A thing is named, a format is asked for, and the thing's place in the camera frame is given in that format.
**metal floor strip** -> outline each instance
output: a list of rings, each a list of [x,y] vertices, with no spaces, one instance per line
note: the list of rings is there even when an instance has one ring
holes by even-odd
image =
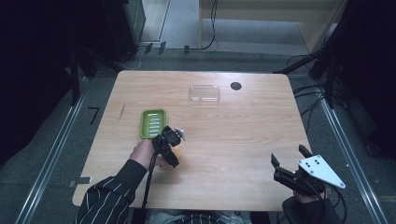
[[[341,151],[344,154],[347,164],[349,165],[350,172],[361,192],[361,197],[366,203],[367,209],[370,216],[373,219],[373,223],[383,224],[388,223],[385,212],[383,211],[381,204],[376,197],[376,194],[367,179],[366,174],[361,168],[361,165],[353,152],[352,146],[347,140],[347,136],[335,114],[335,112],[329,107],[326,101],[321,101],[322,108],[329,120],[332,130],[334,131],[335,137],[340,145]]]
[[[89,82],[89,79],[86,77],[82,79],[81,95],[78,98],[76,104],[70,108],[67,117],[64,120],[64,124],[62,125],[61,130],[58,132],[55,142],[53,143],[52,148],[49,151],[49,155],[46,158],[46,161],[44,162],[43,167],[41,168],[41,171],[38,174],[37,179],[35,180],[35,183],[29,190],[26,201],[15,223],[26,224],[30,223],[30,221],[32,220],[35,209],[40,202],[41,196],[44,193],[44,189],[46,188],[53,169],[55,168],[55,165],[61,155],[67,136],[69,135],[70,130],[73,127],[74,121],[76,120],[76,117],[78,115],[78,112],[81,109],[81,105],[84,101],[85,93],[88,89],[87,87]]]

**floor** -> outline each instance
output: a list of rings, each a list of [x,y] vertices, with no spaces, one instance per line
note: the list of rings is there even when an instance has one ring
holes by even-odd
[[[164,21],[154,22],[163,24],[157,30],[151,30],[154,35],[143,35],[146,39],[142,45],[153,42],[154,46],[166,41],[166,49],[160,53],[153,49],[146,53],[140,51],[137,55],[123,64],[131,69],[139,70],[182,70],[182,71],[240,71],[250,73],[269,73],[285,68],[305,55],[304,46],[297,26],[288,22],[278,24],[268,22],[237,22],[216,21],[216,42],[206,52],[190,51],[184,54],[184,46],[198,47],[197,36],[197,1],[170,0]],[[206,23],[204,41],[207,43],[212,36],[210,21]],[[37,195],[40,200],[33,204],[30,210],[33,213],[23,221],[18,218],[23,205],[31,195],[32,186],[36,181],[47,156],[53,148],[57,134],[67,118],[70,108],[70,93],[58,104],[50,117],[42,125],[32,143],[9,160],[0,170],[0,223],[72,223],[78,208],[71,203],[74,188],[69,183],[77,180],[84,162],[91,148],[93,138],[98,128],[100,118],[117,74],[101,64],[97,64],[98,74],[95,78],[86,79],[86,93],[81,101],[76,119],[70,127],[70,133],[61,147],[59,158],[49,174],[48,183],[44,191]],[[290,84],[294,90],[312,85],[313,80],[307,75],[308,68],[302,67],[290,73]],[[315,88],[303,92],[317,91]],[[301,112],[311,106],[318,96],[308,94],[296,98]],[[94,111],[89,107],[99,107],[99,113],[93,120]],[[396,223],[394,207],[396,205],[396,179],[389,175],[396,171],[396,162],[393,159],[375,159],[365,150],[363,138],[357,130],[353,118],[341,105],[335,105],[331,113],[337,115],[337,121],[342,124],[342,131],[347,139],[340,139],[339,130],[334,128],[337,122],[329,121],[326,104],[317,104],[311,116],[302,116],[310,146],[314,154],[320,154],[332,165],[334,171],[347,184],[342,193],[346,199],[348,216],[346,223],[381,223],[374,217],[386,219],[382,223]],[[346,154],[343,149],[351,147]],[[358,165],[351,162],[350,155],[356,157]],[[335,203],[337,197],[330,192]],[[368,202],[378,202],[379,210],[372,211]],[[344,214],[343,207],[337,206],[340,217]],[[276,213],[272,213],[272,223],[276,223]]]

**table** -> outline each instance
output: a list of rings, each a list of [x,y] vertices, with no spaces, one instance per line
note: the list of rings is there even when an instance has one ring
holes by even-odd
[[[200,0],[199,43],[202,19],[210,19],[214,0]],[[344,12],[347,0],[221,0],[217,19],[297,22],[309,50],[318,49],[331,26]]]
[[[234,91],[230,84],[239,82]],[[218,85],[218,105],[194,105],[191,85]],[[146,109],[163,108],[172,128],[185,129],[182,160],[175,169],[156,167],[147,208],[281,211],[292,195],[273,179],[275,153],[281,166],[297,170],[309,148],[288,77],[278,74],[123,71],[109,97],[73,203],[87,188],[115,175],[140,141]],[[143,201],[146,177],[132,207]]]

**clear plastic container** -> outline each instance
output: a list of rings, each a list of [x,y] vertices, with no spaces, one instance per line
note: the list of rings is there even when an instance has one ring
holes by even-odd
[[[218,105],[220,88],[215,85],[192,85],[189,99],[193,105]]]

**sleeve cuff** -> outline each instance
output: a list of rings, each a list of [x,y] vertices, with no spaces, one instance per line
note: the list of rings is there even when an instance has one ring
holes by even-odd
[[[130,190],[135,191],[140,182],[142,182],[146,172],[146,168],[140,163],[128,160],[116,175],[116,179],[119,180],[121,184],[126,185]]]

